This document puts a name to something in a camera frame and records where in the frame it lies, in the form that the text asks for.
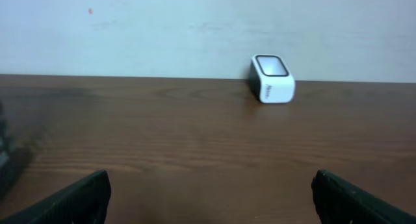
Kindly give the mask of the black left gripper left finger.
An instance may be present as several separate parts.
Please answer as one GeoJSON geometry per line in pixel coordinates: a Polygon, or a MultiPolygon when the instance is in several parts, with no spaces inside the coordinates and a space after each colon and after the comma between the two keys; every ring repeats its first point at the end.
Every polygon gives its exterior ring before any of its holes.
{"type": "Polygon", "coordinates": [[[110,198],[108,173],[99,170],[2,219],[1,224],[104,224],[110,198]]]}

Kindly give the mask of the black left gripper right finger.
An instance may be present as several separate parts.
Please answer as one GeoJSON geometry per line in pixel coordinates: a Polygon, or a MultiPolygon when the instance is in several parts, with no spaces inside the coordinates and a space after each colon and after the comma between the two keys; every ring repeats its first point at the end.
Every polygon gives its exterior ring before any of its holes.
{"type": "Polygon", "coordinates": [[[415,216],[328,170],[317,171],[311,188],[322,224],[415,224],[415,216]]]}

